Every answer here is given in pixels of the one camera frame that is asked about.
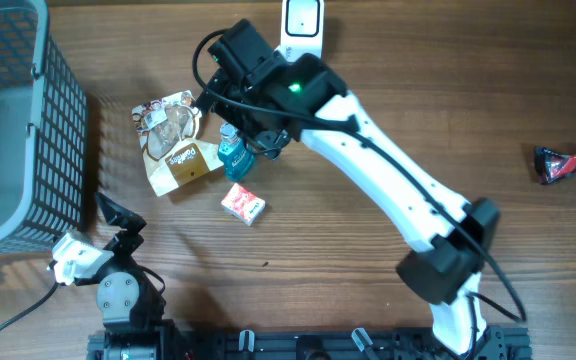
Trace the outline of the blue mouthwash bottle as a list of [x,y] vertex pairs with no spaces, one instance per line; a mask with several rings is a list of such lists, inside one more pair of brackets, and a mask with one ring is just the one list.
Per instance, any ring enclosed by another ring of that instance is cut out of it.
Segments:
[[223,123],[220,137],[218,158],[223,162],[225,176],[232,182],[239,182],[254,166],[255,156],[247,149],[233,125]]

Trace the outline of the snack packet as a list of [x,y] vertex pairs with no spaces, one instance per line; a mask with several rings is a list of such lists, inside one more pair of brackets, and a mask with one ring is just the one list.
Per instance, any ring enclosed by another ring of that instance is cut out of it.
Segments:
[[223,166],[219,146],[198,138],[202,111],[189,90],[132,109],[148,181],[161,197]]

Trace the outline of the red white small box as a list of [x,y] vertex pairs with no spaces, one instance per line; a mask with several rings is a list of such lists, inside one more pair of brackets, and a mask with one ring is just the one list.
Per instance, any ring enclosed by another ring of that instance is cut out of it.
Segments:
[[222,199],[221,205],[227,213],[237,217],[247,226],[251,226],[263,212],[266,202],[235,183]]

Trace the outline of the black red snack pouch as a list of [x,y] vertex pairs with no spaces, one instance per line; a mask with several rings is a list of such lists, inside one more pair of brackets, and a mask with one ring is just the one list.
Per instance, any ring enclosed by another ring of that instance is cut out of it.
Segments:
[[549,185],[576,174],[576,152],[561,154],[550,148],[534,148],[534,168],[542,185]]

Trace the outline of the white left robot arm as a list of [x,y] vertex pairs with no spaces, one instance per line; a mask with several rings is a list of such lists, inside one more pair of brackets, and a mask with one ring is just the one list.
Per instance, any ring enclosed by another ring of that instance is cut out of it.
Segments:
[[163,318],[165,288],[151,282],[160,276],[132,257],[144,242],[140,231],[146,221],[101,193],[95,198],[106,223],[117,226],[119,231],[105,246],[111,258],[93,277],[98,285],[96,303],[102,313],[104,332],[89,338],[86,358],[179,358],[178,331],[173,321]]

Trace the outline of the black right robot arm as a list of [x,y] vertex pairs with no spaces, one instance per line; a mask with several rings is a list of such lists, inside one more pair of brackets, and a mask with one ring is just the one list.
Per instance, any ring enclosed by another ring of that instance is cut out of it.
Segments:
[[490,253],[497,205],[442,185],[378,127],[322,59],[287,60],[250,21],[208,34],[197,51],[217,65],[200,84],[201,102],[245,139],[284,135],[354,182],[408,244],[396,271],[430,306],[435,339],[452,357],[477,358],[489,330],[479,284],[483,270],[497,265]]

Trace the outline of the white barcode scanner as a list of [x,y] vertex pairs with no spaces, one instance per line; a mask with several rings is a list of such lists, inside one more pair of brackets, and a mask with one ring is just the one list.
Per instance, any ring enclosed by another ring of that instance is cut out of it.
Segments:
[[280,43],[277,50],[289,63],[304,54],[322,56],[325,2],[283,0]]

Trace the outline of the grey plastic mesh basket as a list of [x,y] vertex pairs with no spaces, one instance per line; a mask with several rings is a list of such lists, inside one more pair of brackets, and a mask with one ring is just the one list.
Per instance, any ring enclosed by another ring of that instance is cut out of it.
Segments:
[[83,222],[87,97],[43,1],[0,1],[0,254],[48,250]]

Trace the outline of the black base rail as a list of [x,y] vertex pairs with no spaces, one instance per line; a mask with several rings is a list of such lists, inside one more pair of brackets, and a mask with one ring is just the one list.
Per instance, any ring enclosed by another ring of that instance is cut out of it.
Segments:
[[92,335],[88,359],[454,359],[429,328],[335,332],[180,332]]

